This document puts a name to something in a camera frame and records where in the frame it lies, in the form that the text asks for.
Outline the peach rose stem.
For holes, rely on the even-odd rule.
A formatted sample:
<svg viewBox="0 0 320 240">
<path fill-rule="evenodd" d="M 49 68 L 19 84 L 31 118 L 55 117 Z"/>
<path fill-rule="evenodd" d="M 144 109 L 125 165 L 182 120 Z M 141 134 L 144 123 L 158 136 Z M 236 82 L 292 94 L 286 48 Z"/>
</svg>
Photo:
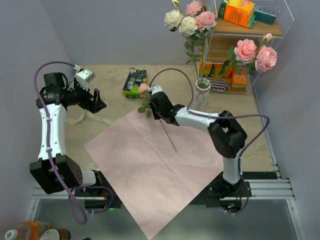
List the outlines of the peach rose stem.
<svg viewBox="0 0 320 240">
<path fill-rule="evenodd" d="M 149 85 L 147 83 L 142 83 L 138 88 L 138 94 L 142 99 L 140 107 L 137 111 L 141 114 L 145 114 L 145 116 L 150 119 L 153 116 L 152 107 L 151 107 L 151 94 L 148 91 Z"/>
</svg>

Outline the pink wrapping paper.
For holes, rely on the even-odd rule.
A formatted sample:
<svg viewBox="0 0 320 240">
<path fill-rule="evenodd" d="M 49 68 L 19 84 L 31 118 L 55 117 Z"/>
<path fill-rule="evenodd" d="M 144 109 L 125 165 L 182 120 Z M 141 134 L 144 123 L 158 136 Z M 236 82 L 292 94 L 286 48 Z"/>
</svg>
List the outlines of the pink wrapping paper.
<svg viewBox="0 0 320 240">
<path fill-rule="evenodd" d="M 153 240 L 223 170 L 210 136 L 137 111 L 139 100 L 107 99 L 112 124 L 84 145 L 147 239 Z"/>
</svg>

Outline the white rose stem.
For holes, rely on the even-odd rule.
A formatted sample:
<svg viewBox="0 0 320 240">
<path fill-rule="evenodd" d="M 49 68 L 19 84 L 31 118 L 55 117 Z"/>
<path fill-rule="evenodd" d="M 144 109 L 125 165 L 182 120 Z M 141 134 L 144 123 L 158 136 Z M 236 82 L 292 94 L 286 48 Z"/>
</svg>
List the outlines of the white rose stem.
<svg viewBox="0 0 320 240">
<path fill-rule="evenodd" d="M 197 86 L 200 88 L 206 88 L 208 85 L 203 79 L 201 79 L 198 64 L 203 60 L 203 53 L 205 47 L 205 35 L 200 32 L 196 17 L 200 15 L 206 8 L 199 0 L 193 0 L 186 5 L 185 14 L 180 8 L 180 2 L 178 0 L 172 0 L 171 4 L 174 9 L 167 12 L 164 17 L 165 27 L 171 31 L 179 31 L 185 38 L 185 53 L 190 57 L 187 63 L 192 62 L 195 67 Z"/>
</svg>

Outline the large pink rose stem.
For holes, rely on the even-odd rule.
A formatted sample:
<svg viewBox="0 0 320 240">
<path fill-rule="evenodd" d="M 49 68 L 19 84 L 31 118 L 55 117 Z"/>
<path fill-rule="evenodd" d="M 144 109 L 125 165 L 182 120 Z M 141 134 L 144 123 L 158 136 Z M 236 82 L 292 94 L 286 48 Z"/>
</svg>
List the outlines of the large pink rose stem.
<svg viewBox="0 0 320 240">
<path fill-rule="evenodd" d="M 224 63 L 236 70 L 244 68 L 248 74 L 254 71 L 264 73 L 271 70 L 278 60 L 278 53 L 271 46 L 275 39 L 276 36 L 271 33 L 262 37 L 261 45 L 257 45 L 253 39 L 239 39 L 235 45 L 230 46 L 222 61 L 206 60 L 205 63 Z"/>
</svg>

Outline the small pink rose stem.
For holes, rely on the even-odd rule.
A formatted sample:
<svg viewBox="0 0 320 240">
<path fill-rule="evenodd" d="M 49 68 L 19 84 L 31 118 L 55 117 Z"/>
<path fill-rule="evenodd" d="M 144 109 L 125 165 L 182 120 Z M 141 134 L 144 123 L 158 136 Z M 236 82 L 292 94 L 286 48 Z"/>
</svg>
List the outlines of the small pink rose stem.
<svg viewBox="0 0 320 240">
<path fill-rule="evenodd" d="M 202 13 L 200 13 L 197 17 L 196 17 L 196 22 L 197 25 L 199 27 L 199 30 L 202 34 L 204 34 L 204 49 L 203 49 L 203 60 L 201 62 L 205 62 L 204 58 L 205 58 L 205 43 L 206 40 L 208 38 L 208 35 L 210 34 L 210 31 L 212 31 L 215 26 L 217 25 L 217 21 L 216 21 L 216 16 L 213 12 L 206 10 L 202 11 Z"/>
</svg>

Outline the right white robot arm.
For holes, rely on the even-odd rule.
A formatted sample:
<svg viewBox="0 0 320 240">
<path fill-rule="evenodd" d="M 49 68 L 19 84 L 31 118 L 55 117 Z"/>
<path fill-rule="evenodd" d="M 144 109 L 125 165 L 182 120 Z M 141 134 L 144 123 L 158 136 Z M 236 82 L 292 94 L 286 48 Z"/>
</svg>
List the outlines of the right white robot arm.
<svg viewBox="0 0 320 240">
<path fill-rule="evenodd" d="M 191 111 L 185 105 L 173 105 L 163 91 L 151 92 L 149 105 L 156 120 L 209 134 L 215 150 L 223 157 L 222 176 L 213 180 L 211 186 L 217 197 L 233 197 L 241 190 L 240 155 L 248 136 L 229 111 L 220 114 Z"/>
</svg>

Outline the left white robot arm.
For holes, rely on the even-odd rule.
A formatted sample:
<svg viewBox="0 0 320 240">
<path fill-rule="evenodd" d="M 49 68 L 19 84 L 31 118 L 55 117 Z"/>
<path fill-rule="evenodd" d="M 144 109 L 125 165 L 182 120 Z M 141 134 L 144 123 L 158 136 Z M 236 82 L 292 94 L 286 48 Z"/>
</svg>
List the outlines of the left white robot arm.
<svg viewBox="0 0 320 240">
<path fill-rule="evenodd" d="M 94 170 L 84 171 L 67 154 L 65 121 L 67 108 L 78 105 L 93 114 L 106 108 L 100 91 L 90 93 L 88 84 L 95 78 L 89 69 L 80 69 L 74 75 L 73 87 L 69 87 L 66 75 L 61 72 L 44 74 L 45 86 L 40 90 L 43 100 L 36 100 L 41 116 L 41 147 L 38 160 L 29 165 L 31 175 L 45 193 L 53 194 L 65 188 L 86 187 L 92 196 L 99 196 L 104 184 Z"/>
</svg>

